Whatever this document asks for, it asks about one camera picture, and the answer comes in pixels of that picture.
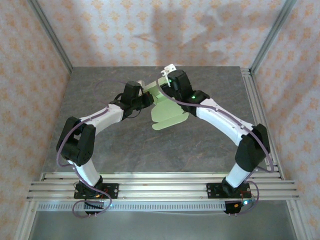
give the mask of green fabric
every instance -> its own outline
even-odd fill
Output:
[[[159,84],[164,83],[166,79],[160,78]],[[145,86],[144,91],[149,91],[154,99],[155,106],[151,110],[151,119],[156,122],[152,125],[154,130],[165,129],[188,119],[189,113],[184,112],[178,104],[163,96],[155,81]]]

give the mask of gray stone tabletop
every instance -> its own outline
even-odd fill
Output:
[[[182,66],[193,89],[209,94],[220,106],[253,123],[241,70],[236,66]],[[67,85],[43,172],[72,172],[56,165],[56,145],[67,118],[85,117],[102,109],[93,88],[101,80],[122,82],[161,77],[163,67],[75,67]],[[121,83],[102,83],[97,95],[110,102],[122,93]],[[92,160],[98,172],[229,172],[237,147],[222,132],[192,115],[177,125],[152,129],[151,107],[133,119],[111,125],[95,138]]]

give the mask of aluminum frame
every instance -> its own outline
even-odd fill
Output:
[[[207,196],[206,184],[221,183],[226,175],[209,172],[101,174],[104,182],[119,183],[118,198],[113,202],[212,201]],[[257,172],[250,180],[257,183],[262,201],[299,199],[295,182],[281,180],[279,172]],[[43,181],[32,183],[27,200],[75,202],[73,185],[77,181],[74,173],[45,173]],[[250,188],[256,196],[255,186]]]
[[[278,32],[280,31],[281,27],[285,23],[286,19],[288,18],[289,14],[291,13],[292,8],[296,4],[297,0],[286,0],[279,15],[277,16],[271,30],[269,31],[268,35],[266,36],[264,43],[262,44],[258,54],[256,55],[252,66],[250,67],[250,73],[254,74],[257,69],[259,68],[261,62],[263,61],[264,57],[266,56],[269,48],[271,47],[272,43],[274,42]]]
[[[38,204],[38,201],[26,201],[24,203],[22,215],[13,238],[14,240],[29,239],[37,213]]]
[[[62,47],[62,44],[60,43],[55,31],[53,30],[50,22],[47,19],[47,16],[45,12],[42,10],[41,5],[39,4],[38,0],[27,0],[30,4],[32,10],[34,11],[34,14],[37,16],[41,26],[45,30],[47,36],[52,42],[52,45],[56,49],[57,53],[59,54],[63,64],[65,65],[66,69],[68,70],[69,74],[72,73],[73,66],[71,61],[69,60],[68,55],[66,54],[66,51]]]
[[[38,212],[70,212],[74,207],[72,201],[52,201],[39,202]],[[96,204],[99,207],[106,207],[108,202],[100,202]],[[225,211],[226,204],[222,201],[112,201],[108,208],[108,212],[212,212]],[[96,212],[102,211],[85,204],[76,204],[74,211]]]
[[[259,116],[259,118],[257,118],[257,121],[260,121],[261,123],[263,123],[267,129],[269,128],[269,123],[266,117],[266,111],[264,109],[264,107],[262,106],[262,98],[260,95],[260,92],[258,91],[258,87],[256,84],[256,76],[254,73],[250,73],[248,76],[248,71],[245,71],[242,73],[243,76],[243,80],[245,82],[245,86],[247,89],[247,93],[249,95],[249,100],[250,100],[250,104],[252,104],[251,100],[254,99],[254,103],[258,104],[255,105],[253,104],[251,109],[253,112],[253,116]],[[281,175],[281,179],[285,180],[286,177],[284,175],[283,172],[283,168],[281,166],[281,162],[279,161],[279,156],[277,154],[277,150],[276,150],[276,145],[275,145],[275,140],[272,136],[272,134],[270,132],[268,132],[268,136],[269,136],[269,141],[270,141],[270,154],[273,158],[273,161],[276,160],[277,162],[277,167],[279,170],[279,173]],[[303,204],[301,203],[300,200],[287,200],[286,201],[287,207],[289,209],[290,212],[290,217],[292,220],[292,224],[293,224],[293,228],[296,234],[296,237],[298,240],[312,240],[312,233],[309,227],[309,223],[307,221],[307,217],[304,213],[303,210]]]

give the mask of orange pattern wall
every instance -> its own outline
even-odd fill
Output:
[[[39,179],[69,74],[26,0],[0,1],[0,239]]]
[[[250,67],[284,2],[39,0],[76,67]]]
[[[298,0],[256,79],[280,160],[320,239],[320,2]]]

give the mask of purple cable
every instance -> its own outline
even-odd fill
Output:
[[[125,82],[108,79],[108,80],[99,81],[99,82],[94,86],[94,88],[93,88],[93,95],[94,95],[94,97],[96,98],[96,100],[97,100],[98,102],[103,103],[103,104],[105,104],[106,106],[108,106],[107,103],[103,102],[102,100],[100,100],[100,99],[97,97],[97,91],[96,91],[96,90],[97,90],[97,87],[98,87],[100,84],[104,83],[104,82],[115,82],[115,83],[121,83],[121,84],[125,84]],[[101,112],[101,113],[99,113],[99,114],[97,114],[97,115],[95,115],[95,116],[92,116],[91,118],[88,118],[88,119],[85,119],[85,120],[79,122],[76,126],[74,126],[74,127],[70,130],[70,132],[68,132],[68,134],[67,134],[67,135],[65,136],[65,138],[63,139],[63,141],[62,141],[62,143],[61,143],[61,145],[60,145],[60,148],[59,148],[59,150],[58,150],[58,152],[57,152],[57,154],[56,154],[56,164],[57,164],[60,168],[72,166],[72,164],[69,164],[69,163],[68,163],[68,164],[61,164],[61,163],[60,163],[60,160],[59,160],[59,157],[60,157],[60,155],[61,155],[62,149],[64,148],[64,146],[65,146],[68,138],[71,136],[71,134],[72,134],[77,128],[79,128],[82,124],[84,124],[85,122],[88,122],[88,121],[90,121],[90,120],[92,120],[92,119],[98,118],[98,117],[102,116],[103,114],[105,114],[105,113],[108,111],[108,109],[109,109],[109,108],[106,107],[106,110],[105,110],[104,112]]]
[[[239,203],[239,200],[238,201],[225,201],[225,202],[227,202],[228,204],[237,204],[237,203]]]
[[[252,209],[254,209],[259,201],[259,197],[260,197],[260,191],[259,191],[259,188],[258,188],[258,185],[254,182],[254,181],[246,181],[246,183],[249,183],[249,184],[253,184],[256,188],[256,199],[255,199],[255,202],[253,203],[253,205],[248,209],[248,210],[245,210],[243,212],[239,212],[239,213],[236,213],[236,214],[232,214],[232,215],[243,215],[243,214],[246,214],[248,212],[250,212]]]
[[[78,176],[78,178],[80,179],[80,181],[83,182],[88,188],[90,188],[91,190],[96,191],[96,192],[98,192],[98,193],[104,194],[104,195],[106,195],[106,196],[110,199],[108,206],[105,207],[102,211],[100,211],[100,212],[98,212],[98,213],[95,213],[94,215],[95,215],[95,217],[96,217],[96,216],[98,216],[98,215],[100,215],[100,214],[105,213],[105,212],[107,211],[107,209],[110,208],[110,206],[111,206],[111,204],[112,204],[112,198],[111,198],[111,196],[110,196],[108,193],[106,193],[105,191],[101,191],[101,190],[99,190],[99,189],[97,189],[97,188],[95,188],[95,187],[93,187],[93,186],[90,186],[90,185],[83,179],[83,177],[79,174],[79,172],[78,172],[78,170],[76,169],[76,166],[75,166],[75,165],[74,165],[73,169],[74,169],[75,174],[76,174],[76,175]],[[75,207],[76,207],[76,205],[77,205],[78,203],[95,204],[96,202],[97,202],[97,201],[89,201],[89,200],[79,200],[79,201],[77,201],[76,203],[74,203],[74,205],[73,205],[73,207],[72,207],[72,213],[73,213],[73,215],[74,215],[75,217],[77,217],[77,218],[80,218],[80,219],[90,218],[90,217],[91,217],[91,214],[89,214],[89,215],[79,215],[79,214],[77,214],[77,213],[75,212]]]

